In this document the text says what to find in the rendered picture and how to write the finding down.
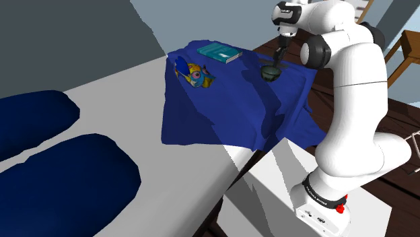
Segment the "teal book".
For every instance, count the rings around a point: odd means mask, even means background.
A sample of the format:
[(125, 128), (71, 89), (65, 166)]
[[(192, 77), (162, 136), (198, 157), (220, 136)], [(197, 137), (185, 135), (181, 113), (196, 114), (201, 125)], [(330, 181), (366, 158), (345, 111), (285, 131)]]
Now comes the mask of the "teal book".
[(242, 56), (242, 51), (217, 42), (198, 48), (197, 52), (201, 55), (204, 55), (206, 57), (209, 57), (211, 59), (225, 64)]

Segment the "wooden chair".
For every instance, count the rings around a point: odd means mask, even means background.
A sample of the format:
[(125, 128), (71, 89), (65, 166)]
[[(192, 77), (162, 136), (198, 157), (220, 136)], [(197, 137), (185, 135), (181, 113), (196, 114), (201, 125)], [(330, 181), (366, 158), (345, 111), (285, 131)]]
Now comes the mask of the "wooden chair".
[(399, 48), (402, 49), (404, 60), (388, 78), (388, 88), (403, 74), (409, 65), (413, 63), (420, 65), (420, 32), (403, 30), (401, 37), (384, 57), (385, 63), (391, 59)]

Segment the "grey robot stand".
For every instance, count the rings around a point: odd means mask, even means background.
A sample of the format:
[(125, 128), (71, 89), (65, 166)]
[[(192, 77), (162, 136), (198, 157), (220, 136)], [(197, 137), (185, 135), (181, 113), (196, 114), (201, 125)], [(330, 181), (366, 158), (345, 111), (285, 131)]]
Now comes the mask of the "grey robot stand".
[[(217, 223), (227, 237), (321, 237), (295, 216), (289, 196), (315, 167), (313, 155), (283, 139), (227, 191)], [(358, 188), (347, 206), (348, 237), (385, 237), (389, 205)]]

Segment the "blue blanket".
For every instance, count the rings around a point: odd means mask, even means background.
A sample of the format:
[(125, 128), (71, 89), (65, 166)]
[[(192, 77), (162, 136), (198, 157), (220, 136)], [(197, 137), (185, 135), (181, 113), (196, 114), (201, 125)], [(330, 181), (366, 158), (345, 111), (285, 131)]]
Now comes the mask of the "blue blanket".
[[(194, 40), (168, 53), (162, 143), (234, 145), (269, 151), (286, 137), (301, 148), (318, 145), (326, 133), (313, 121), (308, 94), (316, 71), (288, 63), (279, 79), (260, 76), (265, 55), (243, 50), (228, 64), (200, 55), (209, 40)], [(175, 60), (205, 65), (215, 76), (209, 88), (194, 88), (175, 73)]]

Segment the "dark green bowl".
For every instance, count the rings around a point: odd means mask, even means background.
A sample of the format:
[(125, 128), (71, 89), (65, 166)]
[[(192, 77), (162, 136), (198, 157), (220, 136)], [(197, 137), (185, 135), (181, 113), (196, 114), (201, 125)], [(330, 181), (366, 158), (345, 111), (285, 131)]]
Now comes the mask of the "dark green bowl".
[(260, 74), (263, 80), (272, 82), (279, 78), (281, 70), (272, 65), (264, 65), (260, 68)]

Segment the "colourful plush toy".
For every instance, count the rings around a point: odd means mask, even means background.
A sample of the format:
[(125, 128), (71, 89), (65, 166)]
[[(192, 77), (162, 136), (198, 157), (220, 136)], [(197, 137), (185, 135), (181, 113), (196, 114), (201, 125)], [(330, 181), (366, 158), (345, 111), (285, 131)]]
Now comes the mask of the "colourful plush toy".
[(174, 72), (176, 77), (181, 75), (194, 88), (209, 88), (215, 80), (205, 65), (187, 63), (181, 56), (174, 61)]

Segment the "dark blue pillow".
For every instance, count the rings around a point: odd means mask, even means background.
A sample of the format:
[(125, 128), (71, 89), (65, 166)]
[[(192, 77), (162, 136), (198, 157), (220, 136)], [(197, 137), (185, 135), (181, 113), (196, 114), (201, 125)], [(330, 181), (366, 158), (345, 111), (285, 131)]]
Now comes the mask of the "dark blue pillow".
[(94, 237), (140, 185), (138, 166), (107, 136), (60, 142), (0, 173), (0, 237)]
[(79, 115), (76, 103), (56, 90), (0, 99), (0, 162), (62, 133)]

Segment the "white bed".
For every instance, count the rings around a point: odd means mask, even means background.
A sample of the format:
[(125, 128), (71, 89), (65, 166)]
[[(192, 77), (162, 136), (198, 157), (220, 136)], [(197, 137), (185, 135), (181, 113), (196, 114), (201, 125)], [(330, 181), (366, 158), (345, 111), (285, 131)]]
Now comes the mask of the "white bed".
[(0, 174), (31, 155), (78, 135), (115, 141), (141, 177), (136, 197), (94, 237), (197, 237), (202, 224), (252, 157), (230, 145), (161, 141), (166, 58), (73, 88), (79, 120), (60, 135), (0, 162)]

